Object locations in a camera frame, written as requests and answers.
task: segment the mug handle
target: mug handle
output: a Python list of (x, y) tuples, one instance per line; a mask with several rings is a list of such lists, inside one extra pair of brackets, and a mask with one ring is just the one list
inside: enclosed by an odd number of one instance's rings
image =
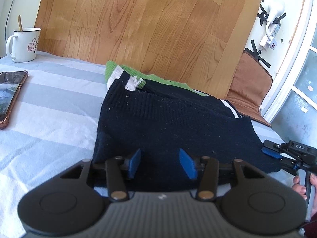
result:
[(10, 54), (10, 43), (11, 43), (11, 39), (14, 37), (18, 38), (18, 36), (15, 36), (15, 35), (9, 36), (7, 40), (7, 45), (5, 46), (5, 51), (7, 52), (7, 56), (11, 58), (12, 60), (15, 60), (15, 57)]

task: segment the sticker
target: sticker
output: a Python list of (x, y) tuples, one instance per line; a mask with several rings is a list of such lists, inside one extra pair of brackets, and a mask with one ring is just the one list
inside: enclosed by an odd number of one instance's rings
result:
[(307, 113), (308, 110), (305, 108), (305, 107), (302, 107), (301, 110), (304, 112), (304, 113)]

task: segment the black sweater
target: black sweater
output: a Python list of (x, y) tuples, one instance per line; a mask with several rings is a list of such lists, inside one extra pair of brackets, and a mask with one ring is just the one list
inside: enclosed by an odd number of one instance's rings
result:
[(124, 86), (122, 78), (115, 80), (102, 104), (93, 162), (141, 148), (135, 178), (126, 182), (129, 190), (197, 188), (180, 165), (180, 148), (220, 163), (241, 158), (267, 173), (280, 170), (276, 159), (261, 152), (250, 118), (234, 118), (220, 100), (151, 81), (142, 91)]

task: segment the black wire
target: black wire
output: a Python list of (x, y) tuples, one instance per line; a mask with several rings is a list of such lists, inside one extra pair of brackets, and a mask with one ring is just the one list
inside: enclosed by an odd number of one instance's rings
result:
[(5, 23), (5, 28), (4, 28), (5, 43), (7, 43), (7, 25), (8, 25), (8, 20), (9, 20), (9, 17), (10, 17), (10, 13), (11, 13), (11, 9), (12, 9), (13, 3), (14, 3), (14, 0), (12, 0), (11, 6), (10, 6), (10, 10), (9, 10), (9, 13), (8, 13), (8, 17), (7, 17), (7, 21)]
[(308, 223), (305, 223), (305, 224), (303, 224), (301, 227), (303, 228), (304, 226), (307, 226), (307, 225), (312, 224), (312, 223), (315, 223), (315, 222), (317, 222), (317, 219), (314, 220), (314, 221), (310, 221), (310, 222), (308, 222)]

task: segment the phone case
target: phone case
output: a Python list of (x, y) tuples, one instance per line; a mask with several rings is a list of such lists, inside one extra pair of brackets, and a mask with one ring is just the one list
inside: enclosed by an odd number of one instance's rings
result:
[(0, 129), (4, 129), (5, 127), (7, 127), (8, 123), (9, 123), (9, 117), (12, 111), (12, 108), (14, 107), (16, 98), (18, 97), (19, 93), (20, 93), (20, 89), (23, 86), (26, 78), (29, 76), (29, 73), (27, 71), (23, 71), (26, 74), (24, 75), (23, 79), (21, 80), (21, 83), (19, 84), (18, 88), (16, 89), (16, 92), (13, 95), (12, 101), (10, 102), (9, 108), (7, 110), (7, 113), (5, 115), (5, 118), (3, 120), (0, 120)]

